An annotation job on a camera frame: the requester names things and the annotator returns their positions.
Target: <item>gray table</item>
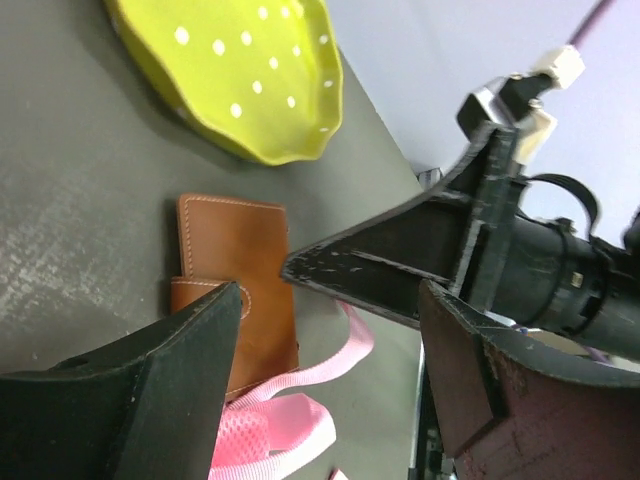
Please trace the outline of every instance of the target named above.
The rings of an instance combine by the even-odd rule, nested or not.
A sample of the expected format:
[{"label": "gray table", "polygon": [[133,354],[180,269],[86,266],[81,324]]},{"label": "gray table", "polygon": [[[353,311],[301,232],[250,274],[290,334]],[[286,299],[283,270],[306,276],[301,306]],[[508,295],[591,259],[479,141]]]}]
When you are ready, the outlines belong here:
[{"label": "gray table", "polygon": [[[50,367],[166,314],[183,192],[285,204],[296,249],[419,191],[346,62],[344,126],[324,158],[268,169],[166,113],[97,0],[0,2],[0,61],[2,372]],[[303,365],[344,341],[329,299],[298,291],[296,313]],[[354,480],[405,475],[420,340],[367,317],[372,355],[305,390],[339,438],[294,478],[324,480],[334,465]]]}]

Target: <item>yellow bowl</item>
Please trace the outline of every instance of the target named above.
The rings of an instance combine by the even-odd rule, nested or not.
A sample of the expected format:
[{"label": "yellow bowl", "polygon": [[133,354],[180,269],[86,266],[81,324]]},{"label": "yellow bowl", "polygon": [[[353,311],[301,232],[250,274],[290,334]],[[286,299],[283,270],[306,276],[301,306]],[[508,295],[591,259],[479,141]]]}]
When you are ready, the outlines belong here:
[{"label": "yellow bowl", "polygon": [[315,160],[342,122],[323,0],[105,0],[153,87],[221,147],[267,165]]}]

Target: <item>white wall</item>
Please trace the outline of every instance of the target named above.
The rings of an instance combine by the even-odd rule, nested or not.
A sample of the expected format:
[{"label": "white wall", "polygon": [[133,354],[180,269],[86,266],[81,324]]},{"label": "white wall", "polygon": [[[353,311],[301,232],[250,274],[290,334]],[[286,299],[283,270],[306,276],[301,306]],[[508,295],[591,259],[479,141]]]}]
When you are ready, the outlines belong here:
[{"label": "white wall", "polygon": [[[464,148],[455,115],[469,91],[526,71],[564,44],[594,0],[327,0],[347,59],[416,171],[447,168]],[[554,171],[586,183],[600,198],[598,233],[619,232],[640,204],[640,4],[619,0],[582,49],[587,71],[567,91],[544,98],[559,120],[529,173]],[[534,216],[584,225],[571,197],[536,186]]]}]

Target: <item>wallet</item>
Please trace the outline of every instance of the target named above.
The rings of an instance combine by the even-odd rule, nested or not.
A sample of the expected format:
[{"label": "wallet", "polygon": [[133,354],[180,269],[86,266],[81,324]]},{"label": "wallet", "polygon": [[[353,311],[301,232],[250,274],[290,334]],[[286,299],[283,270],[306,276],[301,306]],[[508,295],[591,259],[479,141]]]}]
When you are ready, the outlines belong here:
[{"label": "wallet", "polygon": [[293,290],[280,278],[289,250],[284,207],[184,194],[178,199],[178,228],[182,276],[171,281],[172,312],[225,282],[237,282],[242,291],[226,400],[295,370]]}]

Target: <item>pink fabric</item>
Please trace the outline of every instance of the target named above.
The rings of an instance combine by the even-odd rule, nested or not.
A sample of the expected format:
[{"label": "pink fabric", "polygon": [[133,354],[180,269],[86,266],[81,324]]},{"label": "pink fabric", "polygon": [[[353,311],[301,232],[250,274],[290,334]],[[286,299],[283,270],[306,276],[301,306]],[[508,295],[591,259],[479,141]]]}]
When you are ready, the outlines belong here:
[{"label": "pink fabric", "polygon": [[[338,378],[371,352],[371,331],[353,307],[341,306],[350,334],[338,353],[314,367],[279,375],[225,407],[209,480],[281,480],[335,442],[335,425],[324,406],[302,393],[273,397],[287,388]],[[337,470],[334,479],[347,477]]]}]

